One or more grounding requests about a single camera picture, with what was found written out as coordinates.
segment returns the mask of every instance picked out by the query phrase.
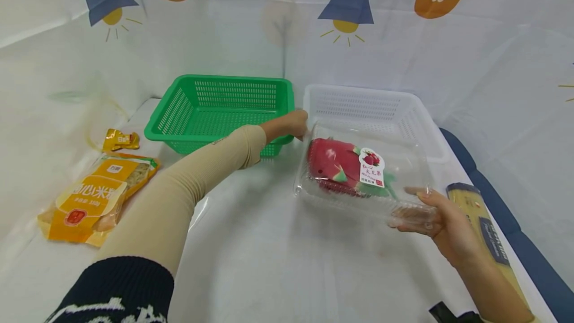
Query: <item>yellow light bulb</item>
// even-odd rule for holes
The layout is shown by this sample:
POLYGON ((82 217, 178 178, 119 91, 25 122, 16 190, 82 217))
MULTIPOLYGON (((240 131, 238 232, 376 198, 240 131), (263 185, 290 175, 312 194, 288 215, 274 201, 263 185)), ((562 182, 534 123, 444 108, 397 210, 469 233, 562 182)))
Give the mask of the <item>yellow light bulb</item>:
POLYGON ((359 24, 357 23, 351 23, 350 21, 344 21, 344 20, 333 20, 333 25, 337 30, 345 33, 355 32, 359 27, 359 24))
POLYGON ((105 16, 102 20, 104 21, 105 24, 116 25, 122 18, 123 12, 124 11, 121 8, 117 8, 116 10, 112 11, 107 16, 105 16))

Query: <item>white plastic basket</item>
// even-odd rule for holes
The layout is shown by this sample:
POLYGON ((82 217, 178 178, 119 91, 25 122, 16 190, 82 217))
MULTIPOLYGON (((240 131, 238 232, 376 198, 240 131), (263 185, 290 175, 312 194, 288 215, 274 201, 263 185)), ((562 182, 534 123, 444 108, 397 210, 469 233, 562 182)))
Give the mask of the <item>white plastic basket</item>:
POLYGON ((394 134, 421 145, 431 163, 448 161, 448 143, 433 122, 422 101, 402 92, 309 85, 303 108, 309 125, 319 118, 339 120, 357 128, 394 134))

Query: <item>hand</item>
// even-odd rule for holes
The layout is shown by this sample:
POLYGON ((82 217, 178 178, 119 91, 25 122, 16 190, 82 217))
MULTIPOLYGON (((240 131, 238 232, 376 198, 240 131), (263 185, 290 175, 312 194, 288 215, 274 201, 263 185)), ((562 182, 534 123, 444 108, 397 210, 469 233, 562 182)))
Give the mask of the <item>hand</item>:
POLYGON ((267 143, 284 135, 293 135, 302 140, 307 132, 307 116, 307 111, 295 110, 260 124, 267 135, 267 143))
POLYGON ((307 114, 307 111, 295 110, 289 112, 287 115, 281 116, 279 119, 284 120, 288 135, 293 135, 299 140, 302 140, 303 135, 307 133, 308 117, 309 114, 307 114))
POLYGON ((422 188, 405 188, 409 193, 416 193, 426 205, 437 208, 437 215, 430 229, 424 225, 400 224, 396 229, 401 232, 416 232, 429 236, 441 254, 455 269, 480 264, 485 260, 486 251, 480 244, 468 218, 445 196, 432 190, 427 193, 422 188))

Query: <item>person's left hand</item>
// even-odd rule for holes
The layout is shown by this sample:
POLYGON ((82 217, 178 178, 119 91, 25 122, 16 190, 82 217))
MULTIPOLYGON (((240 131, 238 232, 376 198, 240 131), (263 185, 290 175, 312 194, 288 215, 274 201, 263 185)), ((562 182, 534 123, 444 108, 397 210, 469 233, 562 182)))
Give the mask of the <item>person's left hand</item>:
POLYGON ((289 112, 287 115, 281 117, 286 121, 287 131, 289 135, 293 135, 299 140, 303 139, 303 135, 307 133, 307 118, 309 114, 305 110, 295 110, 289 112))

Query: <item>black sweater sleeve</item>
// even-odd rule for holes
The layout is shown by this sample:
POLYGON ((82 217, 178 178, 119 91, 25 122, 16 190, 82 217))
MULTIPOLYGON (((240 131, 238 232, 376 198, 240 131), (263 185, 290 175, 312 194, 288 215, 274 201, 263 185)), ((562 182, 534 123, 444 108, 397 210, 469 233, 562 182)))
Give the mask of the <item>black sweater sleeve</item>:
POLYGON ((140 257, 113 257, 80 275, 46 323, 167 322, 173 277, 140 257))

